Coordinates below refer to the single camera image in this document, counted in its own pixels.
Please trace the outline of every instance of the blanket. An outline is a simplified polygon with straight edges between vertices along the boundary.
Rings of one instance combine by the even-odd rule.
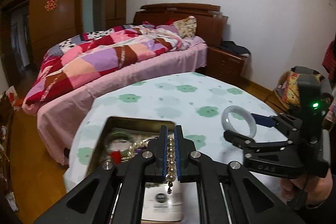
[[[72,46],[60,56],[47,52],[24,104],[49,102],[125,66],[190,45],[169,30],[132,26]]]

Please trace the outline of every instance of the human hand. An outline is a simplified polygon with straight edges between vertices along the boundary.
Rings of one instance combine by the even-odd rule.
[[[283,198],[292,200],[295,195],[302,189],[305,185],[306,175],[302,175],[297,179],[281,179],[281,195]],[[330,195],[331,189],[333,188],[333,178],[331,176],[330,169],[325,178],[319,178],[315,176],[310,176],[305,188],[307,195],[306,205],[318,205],[325,201]]]

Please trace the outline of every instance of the black sleeve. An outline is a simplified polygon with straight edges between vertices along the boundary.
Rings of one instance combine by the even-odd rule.
[[[333,188],[327,200],[316,209],[302,208],[295,211],[307,224],[336,223],[336,176],[333,177]]]

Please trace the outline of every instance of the purple pillow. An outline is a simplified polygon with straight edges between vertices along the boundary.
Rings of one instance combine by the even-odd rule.
[[[156,26],[157,29],[165,29],[167,31],[171,31],[171,32],[174,32],[174,33],[177,33],[179,34],[179,31],[178,29],[175,27],[175,26],[170,26],[170,25],[159,25],[159,26]]]

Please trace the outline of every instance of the patchwork quilt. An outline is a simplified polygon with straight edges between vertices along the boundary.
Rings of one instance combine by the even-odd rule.
[[[125,66],[189,46],[176,33],[146,24],[72,37],[48,50],[24,104],[49,102]]]

